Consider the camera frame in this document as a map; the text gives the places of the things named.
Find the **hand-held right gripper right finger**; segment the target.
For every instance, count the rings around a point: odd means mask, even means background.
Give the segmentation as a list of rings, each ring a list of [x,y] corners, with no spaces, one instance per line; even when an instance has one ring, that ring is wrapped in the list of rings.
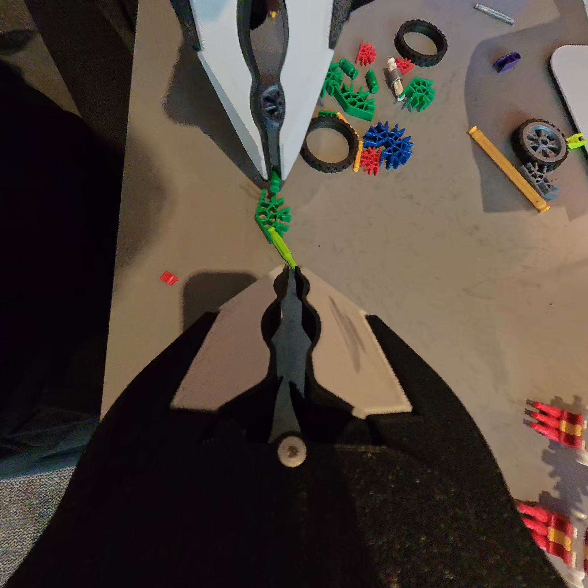
[[[369,419],[413,408],[370,326],[368,314],[308,268],[295,270],[301,325],[310,341],[298,411],[313,439],[339,439]]]

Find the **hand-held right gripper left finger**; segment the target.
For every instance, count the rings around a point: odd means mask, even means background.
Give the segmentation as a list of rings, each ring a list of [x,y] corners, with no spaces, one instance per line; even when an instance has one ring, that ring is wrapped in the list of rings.
[[[170,408],[233,419],[250,439],[269,440],[281,383],[272,338],[289,277],[278,266],[219,307]]]

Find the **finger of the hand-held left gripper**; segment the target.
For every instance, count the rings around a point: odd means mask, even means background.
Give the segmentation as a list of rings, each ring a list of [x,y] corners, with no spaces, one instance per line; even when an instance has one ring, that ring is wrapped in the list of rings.
[[[191,1],[199,59],[251,162],[268,179],[267,131],[256,105],[259,70],[251,42],[253,1]]]
[[[329,47],[333,1],[285,1],[288,42],[280,75],[285,115],[279,133],[281,175],[298,158],[334,50]]]

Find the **large green toy connector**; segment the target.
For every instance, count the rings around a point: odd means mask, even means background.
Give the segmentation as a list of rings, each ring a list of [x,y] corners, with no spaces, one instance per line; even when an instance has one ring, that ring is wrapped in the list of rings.
[[[338,62],[331,62],[320,90],[319,98],[323,100],[325,95],[333,96],[334,91],[341,87],[344,71]]]
[[[262,232],[270,239],[270,229],[283,237],[289,231],[292,216],[290,207],[277,193],[263,189],[254,213],[254,219]]]
[[[410,109],[422,112],[434,101],[435,95],[436,89],[432,80],[415,77],[404,88],[401,100],[404,100]]]
[[[333,96],[346,114],[368,122],[373,120],[376,104],[368,90],[363,87],[355,90],[353,84],[342,84],[334,88]]]

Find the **grey white toy rod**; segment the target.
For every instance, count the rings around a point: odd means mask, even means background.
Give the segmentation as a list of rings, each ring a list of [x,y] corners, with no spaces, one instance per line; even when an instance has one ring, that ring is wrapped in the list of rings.
[[[398,63],[394,57],[391,57],[387,61],[387,78],[389,84],[396,96],[397,101],[405,99],[405,89],[402,82],[401,70],[398,67]]]

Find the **lime green toy rod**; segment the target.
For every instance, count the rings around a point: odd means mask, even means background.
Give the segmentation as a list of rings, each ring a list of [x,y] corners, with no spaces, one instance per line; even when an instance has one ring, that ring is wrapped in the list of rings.
[[[296,264],[296,261],[294,260],[293,255],[290,252],[290,249],[285,244],[283,237],[280,235],[278,231],[276,231],[274,227],[270,227],[268,229],[268,234],[270,237],[270,241],[275,246],[277,252],[280,254],[282,259],[288,264],[288,266],[292,270],[295,270],[298,265]]]

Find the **blue toy connector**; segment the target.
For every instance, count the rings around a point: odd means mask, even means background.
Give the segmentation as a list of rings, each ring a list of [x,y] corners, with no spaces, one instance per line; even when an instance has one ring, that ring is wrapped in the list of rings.
[[[397,169],[412,156],[412,147],[411,136],[390,138],[383,147],[380,163],[385,164],[387,170]]]
[[[363,147],[366,149],[388,148],[400,141],[405,129],[399,128],[398,124],[390,128],[389,124],[389,121],[379,121],[376,126],[370,126],[363,136]]]

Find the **thin metal pin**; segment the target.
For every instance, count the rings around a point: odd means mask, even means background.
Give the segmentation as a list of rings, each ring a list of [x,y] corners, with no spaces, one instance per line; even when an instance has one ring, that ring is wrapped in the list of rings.
[[[502,22],[506,25],[513,26],[516,23],[516,19],[501,12],[497,11],[494,8],[489,7],[488,5],[477,3],[474,5],[474,9],[480,13],[483,13],[494,20]]]

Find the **long yellow toy rod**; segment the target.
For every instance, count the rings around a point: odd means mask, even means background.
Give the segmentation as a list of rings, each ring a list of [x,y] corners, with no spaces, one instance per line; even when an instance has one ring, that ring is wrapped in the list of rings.
[[[539,213],[551,208],[545,198],[538,194],[523,175],[509,162],[504,154],[489,140],[477,126],[471,127],[467,134],[477,143],[511,183],[525,196]]]

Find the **small wheel with grey hub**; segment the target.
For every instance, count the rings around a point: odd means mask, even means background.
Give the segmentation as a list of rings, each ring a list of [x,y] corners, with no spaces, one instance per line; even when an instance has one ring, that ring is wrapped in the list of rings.
[[[547,172],[559,168],[568,156],[563,132],[542,119],[528,119],[511,134],[511,147],[524,165],[543,166]]]

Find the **red yellow toy assembly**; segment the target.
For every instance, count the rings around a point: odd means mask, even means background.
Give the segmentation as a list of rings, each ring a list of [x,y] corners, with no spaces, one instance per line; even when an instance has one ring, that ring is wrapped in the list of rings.
[[[538,502],[516,501],[523,524],[546,554],[560,559],[567,569],[587,576],[587,512],[572,509],[569,515]]]

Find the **grey toy connector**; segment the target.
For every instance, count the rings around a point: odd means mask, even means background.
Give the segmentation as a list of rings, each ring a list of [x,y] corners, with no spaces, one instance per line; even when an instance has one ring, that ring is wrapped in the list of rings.
[[[527,163],[519,168],[519,172],[544,200],[552,201],[559,197],[559,187],[548,176],[546,165]]]

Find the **white desk stand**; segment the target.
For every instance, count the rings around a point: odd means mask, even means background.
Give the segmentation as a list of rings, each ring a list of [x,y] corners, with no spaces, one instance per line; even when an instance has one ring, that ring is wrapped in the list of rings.
[[[563,45],[550,58],[550,68],[574,127],[587,140],[587,45]]]

